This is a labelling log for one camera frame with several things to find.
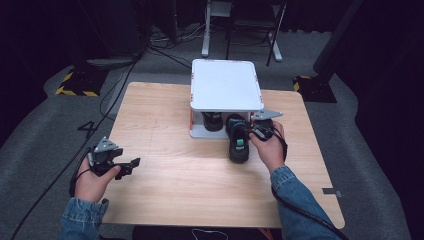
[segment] denim jacket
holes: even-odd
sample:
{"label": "denim jacket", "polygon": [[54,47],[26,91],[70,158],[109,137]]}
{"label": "denim jacket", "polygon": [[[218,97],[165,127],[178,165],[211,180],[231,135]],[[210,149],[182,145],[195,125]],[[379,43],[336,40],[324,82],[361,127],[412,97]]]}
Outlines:
{"label": "denim jacket", "polygon": [[[308,211],[331,223],[327,214],[287,166],[277,168],[271,174],[271,184],[277,195],[298,208]],[[95,240],[99,238],[99,226],[109,201],[101,204],[71,198],[61,218],[59,239]],[[278,204],[284,239],[339,239],[321,224]]]}

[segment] gray floor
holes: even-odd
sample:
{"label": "gray floor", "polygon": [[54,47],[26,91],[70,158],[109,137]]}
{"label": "gray floor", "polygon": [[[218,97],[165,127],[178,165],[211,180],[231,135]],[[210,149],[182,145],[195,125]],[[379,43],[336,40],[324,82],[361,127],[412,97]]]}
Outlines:
{"label": "gray floor", "polygon": [[[316,32],[280,34],[278,44],[283,61],[271,61],[270,67],[265,66],[265,49],[234,47],[230,58],[252,61],[262,89],[293,90],[293,77],[316,75],[313,63],[330,36],[329,33]],[[201,58],[201,47],[202,39],[197,38],[163,52],[190,63]],[[209,58],[224,57],[224,33],[218,31],[212,35]],[[0,205],[3,206],[0,239],[12,236],[32,204],[79,151],[86,133],[77,128],[91,120],[99,123],[102,118],[100,109],[105,112],[117,96],[112,87],[121,75],[125,78],[123,69],[110,71],[100,97],[55,95],[70,68],[63,69],[46,82],[48,99],[20,123],[0,150]],[[146,53],[128,81],[190,84],[190,73],[189,68],[167,57]],[[355,96],[337,76],[331,79],[330,85],[337,104],[305,105],[333,186],[343,194],[339,198],[346,221],[342,231],[350,239],[410,239],[399,198],[354,123]],[[112,126],[113,121],[106,119],[86,146],[95,145],[101,137],[108,136]],[[75,165],[76,161],[41,200],[16,239],[56,238],[59,219],[69,199],[68,183]],[[130,225],[112,224],[104,224],[101,229],[105,236],[126,239],[131,239],[131,230]]]}

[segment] hand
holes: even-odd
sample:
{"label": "hand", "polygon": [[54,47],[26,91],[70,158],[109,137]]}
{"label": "hand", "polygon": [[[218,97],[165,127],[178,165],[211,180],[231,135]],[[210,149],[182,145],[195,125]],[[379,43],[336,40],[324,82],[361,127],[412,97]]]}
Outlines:
{"label": "hand", "polygon": [[[284,138],[283,125],[279,122],[273,121],[274,128],[278,130]],[[274,172],[275,169],[284,166],[283,147],[276,136],[272,136],[268,141],[262,142],[255,134],[249,134],[250,140],[253,145],[258,149],[259,157],[265,166],[268,168],[269,173]]]}
{"label": "hand", "polygon": [[[85,157],[78,170],[77,176],[87,169],[90,169],[90,166],[87,157]],[[92,171],[83,173],[77,179],[77,183],[75,185],[75,198],[98,203],[103,198],[107,185],[116,175],[118,175],[120,170],[120,166],[115,166],[101,177],[98,177]]]}

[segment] person's left hand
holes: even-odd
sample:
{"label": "person's left hand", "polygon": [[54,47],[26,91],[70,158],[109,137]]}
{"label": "person's left hand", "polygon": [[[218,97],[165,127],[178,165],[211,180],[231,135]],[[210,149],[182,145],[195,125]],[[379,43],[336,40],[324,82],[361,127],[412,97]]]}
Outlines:
{"label": "person's left hand", "polygon": [[[80,168],[78,169],[77,175],[87,169],[90,169],[90,166],[87,157],[85,157],[81,163]],[[119,173],[120,170],[120,166],[115,166],[101,177],[98,177],[92,171],[83,173],[77,179],[75,185],[75,198],[88,202],[98,203],[103,198],[107,185]]]}

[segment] white lid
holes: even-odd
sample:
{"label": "white lid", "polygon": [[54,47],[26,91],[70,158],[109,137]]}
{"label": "white lid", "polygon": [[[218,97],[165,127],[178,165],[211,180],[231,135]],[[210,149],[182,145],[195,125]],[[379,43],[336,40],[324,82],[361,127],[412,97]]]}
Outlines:
{"label": "white lid", "polygon": [[255,66],[247,61],[193,60],[190,106],[204,112],[263,109]]}

